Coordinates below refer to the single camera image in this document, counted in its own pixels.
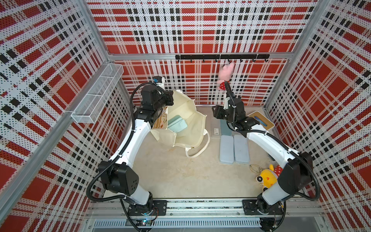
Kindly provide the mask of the mint green pencil case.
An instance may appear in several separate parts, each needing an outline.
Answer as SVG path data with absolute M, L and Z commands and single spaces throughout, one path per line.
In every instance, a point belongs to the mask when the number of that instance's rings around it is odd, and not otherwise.
M 174 133 L 179 133 L 187 128 L 187 123 L 184 119 L 181 120 L 181 122 L 177 123 L 174 126 L 169 127 L 168 129 L 171 130 Z

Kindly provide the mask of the transparent grey pencil case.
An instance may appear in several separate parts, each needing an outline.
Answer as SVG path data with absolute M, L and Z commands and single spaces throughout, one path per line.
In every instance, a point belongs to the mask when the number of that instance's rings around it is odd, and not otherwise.
M 212 118 L 210 130 L 211 130 L 211 136 L 212 137 L 220 137 L 221 136 L 221 124 L 220 124 L 219 119 Z

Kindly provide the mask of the cream floral canvas bag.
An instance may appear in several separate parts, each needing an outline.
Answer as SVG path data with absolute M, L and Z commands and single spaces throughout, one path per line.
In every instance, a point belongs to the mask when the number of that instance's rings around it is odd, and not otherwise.
M 174 105 L 165 106 L 150 132 L 159 142 L 185 149 L 188 158 L 196 158 L 209 146 L 206 115 L 196 109 L 195 101 L 180 90 L 172 90 Z

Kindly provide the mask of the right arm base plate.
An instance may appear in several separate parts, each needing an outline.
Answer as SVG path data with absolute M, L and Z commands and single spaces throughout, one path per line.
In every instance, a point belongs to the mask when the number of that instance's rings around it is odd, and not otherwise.
M 247 216 L 279 216 L 283 215 L 284 209 L 281 202 L 277 202 L 274 205 L 268 205 L 263 200 L 250 199 L 242 200 L 243 211 Z

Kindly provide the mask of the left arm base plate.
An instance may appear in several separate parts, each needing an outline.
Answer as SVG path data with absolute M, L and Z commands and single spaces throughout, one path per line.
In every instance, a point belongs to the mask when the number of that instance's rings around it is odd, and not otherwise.
M 146 205 L 130 204 L 129 216 L 165 216 L 167 212 L 166 200 L 150 200 Z

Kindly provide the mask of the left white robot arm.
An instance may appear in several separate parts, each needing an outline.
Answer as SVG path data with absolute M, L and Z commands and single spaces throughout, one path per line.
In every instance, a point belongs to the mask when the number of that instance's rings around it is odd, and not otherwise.
M 132 169 L 136 155 L 145 137 L 151 131 L 166 106 L 174 104 L 173 91 L 165 90 L 160 82 L 142 83 L 133 91 L 129 99 L 131 128 L 123 143 L 108 161 L 98 166 L 98 174 L 88 184 L 86 196 L 93 202 L 106 202 L 119 199 L 134 206 L 141 214 L 149 214 L 154 209 L 153 195 L 140 186 L 139 176 Z M 92 193 L 97 181 L 114 196 L 98 198 Z

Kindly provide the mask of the light blue pencil case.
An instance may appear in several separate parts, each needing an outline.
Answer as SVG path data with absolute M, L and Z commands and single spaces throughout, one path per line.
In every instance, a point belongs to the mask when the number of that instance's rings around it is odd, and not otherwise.
M 237 134 L 233 136 L 233 139 L 235 162 L 240 164 L 248 164 L 250 162 L 248 139 Z
M 219 152 L 219 161 L 221 163 L 234 163 L 234 139 L 231 135 L 221 135 Z

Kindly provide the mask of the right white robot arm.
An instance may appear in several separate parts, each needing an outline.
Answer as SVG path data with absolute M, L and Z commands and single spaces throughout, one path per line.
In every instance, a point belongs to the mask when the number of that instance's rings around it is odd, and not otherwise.
M 242 100 L 225 82 L 226 99 L 223 106 L 213 106 L 213 116 L 226 121 L 230 130 L 263 148 L 283 169 L 272 187 L 257 197 L 257 211 L 267 215 L 278 203 L 284 203 L 295 195 L 316 201 L 320 197 L 320 184 L 313 171 L 313 159 L 307 152 L 298 152 L 270 134 L 255 118 L 248 117 Z

